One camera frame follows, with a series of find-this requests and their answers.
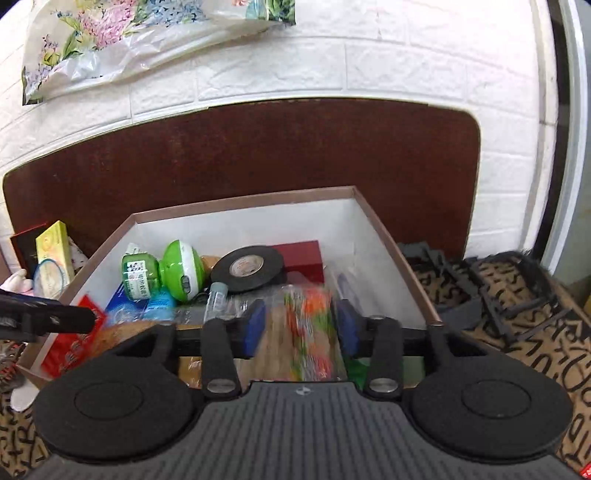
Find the yellow green medicine box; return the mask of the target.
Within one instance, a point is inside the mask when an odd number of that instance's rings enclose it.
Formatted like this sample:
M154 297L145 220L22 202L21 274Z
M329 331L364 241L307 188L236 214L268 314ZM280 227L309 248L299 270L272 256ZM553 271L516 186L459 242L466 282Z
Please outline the yellow green medicine box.
M38 264L42 260L52 259L60 266L65 276L66 289L74 278L66 225L62 221L56 221L37 237L36 247Z

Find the small clear vial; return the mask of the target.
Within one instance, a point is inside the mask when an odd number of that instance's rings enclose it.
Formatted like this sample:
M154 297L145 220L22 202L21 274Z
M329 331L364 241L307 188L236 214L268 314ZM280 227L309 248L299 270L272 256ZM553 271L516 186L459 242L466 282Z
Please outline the small clear vial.
M222 282L213 282L209 288L205 305L204 323L221 317L226 308L226 299L228 299L228 285Z

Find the red flat packet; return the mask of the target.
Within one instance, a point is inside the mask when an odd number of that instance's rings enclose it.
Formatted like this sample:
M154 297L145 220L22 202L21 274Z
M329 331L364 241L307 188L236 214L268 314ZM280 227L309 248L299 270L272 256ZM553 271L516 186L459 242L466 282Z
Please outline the red flat packet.
M78 302L79 307L90 309L95 315L95 323L88 334L60 333L56 336L41 363L42 371L55 379L85 362L98 332L106 321L104 311L88 295Z

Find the dark red wooden headboard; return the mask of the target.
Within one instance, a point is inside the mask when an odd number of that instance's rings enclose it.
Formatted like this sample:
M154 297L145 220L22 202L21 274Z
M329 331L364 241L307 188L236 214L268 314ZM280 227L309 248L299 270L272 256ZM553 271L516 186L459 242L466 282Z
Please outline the dark red wooden headboard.
M11 169L16 231L64 222L88 254L132 213L184 203L354 186L397 241L458 257L481 134L464 111L370 99L214 107L97 136Z

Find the small red box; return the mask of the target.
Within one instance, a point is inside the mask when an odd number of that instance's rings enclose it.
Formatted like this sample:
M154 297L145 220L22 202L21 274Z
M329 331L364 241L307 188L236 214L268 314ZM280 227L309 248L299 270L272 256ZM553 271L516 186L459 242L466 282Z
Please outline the small red box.
M324 263L318 240L273 245L283 256L287 284L324 284Z

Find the blue hoop fishing net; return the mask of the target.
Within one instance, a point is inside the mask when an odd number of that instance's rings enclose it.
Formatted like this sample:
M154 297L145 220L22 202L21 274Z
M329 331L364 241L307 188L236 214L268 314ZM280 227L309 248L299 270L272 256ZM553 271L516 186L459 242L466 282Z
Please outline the blue hoop fishing net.
M33 292L36 297L57 299L65 289L65 276L52 259L42 260L34 273Z

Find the floral plastic bag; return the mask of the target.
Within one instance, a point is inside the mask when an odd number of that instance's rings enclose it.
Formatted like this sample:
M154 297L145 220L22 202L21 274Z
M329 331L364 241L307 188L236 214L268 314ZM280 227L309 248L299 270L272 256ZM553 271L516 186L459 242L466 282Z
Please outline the floral plastic bag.
M45 1L36 8L25 46L22 102L127 80L294 22L293 1Z

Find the black plastic frame parts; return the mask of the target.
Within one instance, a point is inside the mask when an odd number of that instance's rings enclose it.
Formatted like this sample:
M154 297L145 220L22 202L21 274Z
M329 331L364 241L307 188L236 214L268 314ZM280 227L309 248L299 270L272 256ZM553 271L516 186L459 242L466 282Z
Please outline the black plastic frame parts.
M399 248L453 330L482 330L508 349L570 314L547 271L522 252L451 262L426 242Z

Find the green plastic mosquito repeller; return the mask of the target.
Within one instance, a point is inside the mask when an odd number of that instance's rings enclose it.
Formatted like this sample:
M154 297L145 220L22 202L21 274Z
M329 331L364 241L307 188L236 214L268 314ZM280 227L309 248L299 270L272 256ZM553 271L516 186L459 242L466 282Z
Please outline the green plastic mosquito repeller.
M154 298L163 290L177 302L192 301L204 289L204 261L188 243L174 240L161 259L147 252L126 253L121 260L124 291L131 301Z

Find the brown cardboard storage box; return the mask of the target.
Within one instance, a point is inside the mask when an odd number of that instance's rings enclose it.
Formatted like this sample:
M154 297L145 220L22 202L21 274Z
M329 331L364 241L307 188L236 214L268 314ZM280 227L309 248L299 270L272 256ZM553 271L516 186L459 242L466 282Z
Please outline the brown cardboard storage box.
M200 329L242 316L249 326L242 385L335 381L355 334L339 334L335 305L390 317L412 332L440 318L417 276L360 192L351 187L271 193L131 215L61 296L98 316L88 335L29 344L19 370L43 387L159 323Z

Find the red framed black box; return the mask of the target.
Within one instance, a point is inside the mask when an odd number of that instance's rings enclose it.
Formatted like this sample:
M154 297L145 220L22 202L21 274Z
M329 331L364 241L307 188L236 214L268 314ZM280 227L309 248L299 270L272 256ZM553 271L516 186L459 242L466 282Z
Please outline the red framed black box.
M10 237L19 266L32 278L38 265L36 239L49 227L48 222L17 232Z

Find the packaged brown insoles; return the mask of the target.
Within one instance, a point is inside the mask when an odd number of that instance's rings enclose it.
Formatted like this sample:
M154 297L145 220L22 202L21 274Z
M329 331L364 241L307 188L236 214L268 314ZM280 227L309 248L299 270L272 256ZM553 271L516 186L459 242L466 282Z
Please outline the packaged brown insoles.
M221 318L242 316L256 300L266 304L266 329L256 354L236 359L242 387L252 381L339 381L346 379L346 367L339 353L331 311L331 294L322 286L308 284L269 287L226 300ZM173 324L179 330L198 329L204 324L206 297L178 305L172 322L136 321L103 326L94 340L93 359L125 340L157 324Z

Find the black electrical tape roll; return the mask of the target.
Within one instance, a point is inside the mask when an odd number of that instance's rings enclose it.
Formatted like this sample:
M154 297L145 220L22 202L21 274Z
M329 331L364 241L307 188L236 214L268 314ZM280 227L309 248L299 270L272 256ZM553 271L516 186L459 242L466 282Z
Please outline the black electrical tape roll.
M211 270L211 282L228 285L231 294L253 291L283 274L283 256L273 247L253 245L221 257Z

